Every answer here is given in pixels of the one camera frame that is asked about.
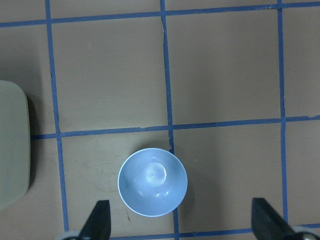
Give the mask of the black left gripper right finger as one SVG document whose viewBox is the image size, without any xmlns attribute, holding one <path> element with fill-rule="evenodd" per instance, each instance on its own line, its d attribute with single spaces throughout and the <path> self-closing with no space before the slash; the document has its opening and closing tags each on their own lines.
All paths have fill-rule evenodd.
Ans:
<svg viewBox="0 0 320 240">
<path fill-rule="evenodd" d="M 251 201 L 251 230 L 258 240 L 318 240 L 306 227 L 291 227 L 262 197 Z"/>
</svg>

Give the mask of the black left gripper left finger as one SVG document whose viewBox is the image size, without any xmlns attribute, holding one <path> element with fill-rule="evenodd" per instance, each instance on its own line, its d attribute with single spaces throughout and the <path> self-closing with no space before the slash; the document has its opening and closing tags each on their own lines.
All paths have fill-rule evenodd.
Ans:
<svg viewBox="0 0 320 240">
<path fill-rule="evenodd" d="M 99 200 L 82 227 L 80 240 L 109 240 L 111 235 L 111 210 L 109 200 Z"/>
</svg>

